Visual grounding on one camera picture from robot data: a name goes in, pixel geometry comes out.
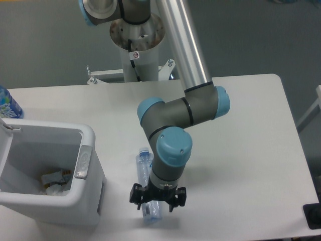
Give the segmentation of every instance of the gray floor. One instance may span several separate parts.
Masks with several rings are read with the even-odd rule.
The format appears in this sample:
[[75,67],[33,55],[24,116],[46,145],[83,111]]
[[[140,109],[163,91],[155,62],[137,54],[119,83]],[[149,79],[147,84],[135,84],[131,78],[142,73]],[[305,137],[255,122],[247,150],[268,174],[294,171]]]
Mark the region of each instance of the gray floor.
[[[189,3],[211,75],[279,75],[298,120],[321,84],[321,9],[305,0]],[[76,0],[0,2],[0,83],[7,88],[85,84],[87,64],[92,71],[119,69],[108,32],[109,24],[86,26]],[[170,57],[165,40],[160,62]],[[310,166],[321,173],[320,126],[318,116],[300,137]]]

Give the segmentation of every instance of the blue joint cap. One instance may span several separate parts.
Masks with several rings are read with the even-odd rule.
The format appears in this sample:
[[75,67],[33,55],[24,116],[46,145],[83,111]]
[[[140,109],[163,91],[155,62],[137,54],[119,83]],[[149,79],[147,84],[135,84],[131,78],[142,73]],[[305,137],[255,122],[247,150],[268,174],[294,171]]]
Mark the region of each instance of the blue joint cap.
[[215,118],[218,118],[220,116],[223,116],[229,112],[231,107],[230,97],[226,93],[226,90],[221,86],[216,86],[217,92],[218,92],[218,106]]
[[179,127],[168,127],[157,139],[156,150],[160,159],[170,167],[183,167],[191,156],[192,138]]
[[158,98],[158,97],[151,97],[151,98],[148,98],[148,99],[145,99],[143,100],[138,108],[137,108],[137,115],[138,115],[138,118],[139,118],[139,122],[141,124],[141,119],[142,117],[144,116],[144,114],[146,113],[146,111],[154,104],[156,103],[159,103],[159,102],[163,102],[163,99],[161,98]]
[[85,21],[86,21],[86,24],[89,25],[89,26],[95,26],[91,21],[90,19],[88,18],[87,14],[86,14],[86,11],[85,11],[85,8],[84,8],[84,4],[83,4],[83,0],[78,0],[78,3],[79,3],[79,7],[80,7],[80,11],[82,13],[82,16],[84,17]]

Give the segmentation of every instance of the silver aluminum tube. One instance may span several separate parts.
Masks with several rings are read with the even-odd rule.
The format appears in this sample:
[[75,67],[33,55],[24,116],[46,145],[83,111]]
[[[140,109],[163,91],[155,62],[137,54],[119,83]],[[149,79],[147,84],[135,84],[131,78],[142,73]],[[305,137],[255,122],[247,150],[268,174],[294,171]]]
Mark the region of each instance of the silver aluminum tube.
[[187,0],[156,0],[185,89],[212,81]]

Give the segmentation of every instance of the black ring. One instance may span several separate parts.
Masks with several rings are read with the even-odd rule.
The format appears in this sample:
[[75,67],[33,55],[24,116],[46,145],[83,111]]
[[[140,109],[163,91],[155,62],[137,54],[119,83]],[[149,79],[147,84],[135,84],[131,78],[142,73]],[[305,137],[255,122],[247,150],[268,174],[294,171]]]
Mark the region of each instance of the black ring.
[[194,118],[193,118],[193,113],[192,113],[191,106],[190,106],[190,104],[188,103],[188,101],[186,100],[185,97],[182,98],[182,101],[184,101],[184,103],[186,105],[187,111],[189,112],[189,116],[190,116],[190,123],[191,123],[191,126],[193,126],[194,125]]
[[190,91],[192,91],[192,90],[195,90],[195,89],[198,89],[198,88],[201,88],[201,87],[210,85],[210,84],[213,84],[213,82],[210,81],[210,82],[207,82],[207,83],[204,83],[204,84],[200,84],[200,85],[198,85],[198,86],[194,86],[194,87],[192,87],[192,88],[189,88],[189,89],[184,90],[184,92],[187,93],[187,92],[190,92]]
[[160,127],[158,129],[156,129],[155,131],[153,131],[150,136],[148,137],[148,141],[150,141],[152,139],[152,137],[157,133],[157,132],[160,132],[168,127],[172,127],[172,126],[163,126],[163,127]]

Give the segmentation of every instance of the bolt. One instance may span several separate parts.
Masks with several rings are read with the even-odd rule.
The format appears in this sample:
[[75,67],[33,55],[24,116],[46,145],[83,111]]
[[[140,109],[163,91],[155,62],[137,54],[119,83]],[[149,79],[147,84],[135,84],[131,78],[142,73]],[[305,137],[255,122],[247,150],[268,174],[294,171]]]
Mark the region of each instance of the bolt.
[[174,63],[174,60],[173,59],[169,59],[169,67],[171,67],[173,63]]
[[88,75],[91,75],[91,71],[89,69],[89,65],[87,65],[87,72],[88,72]]

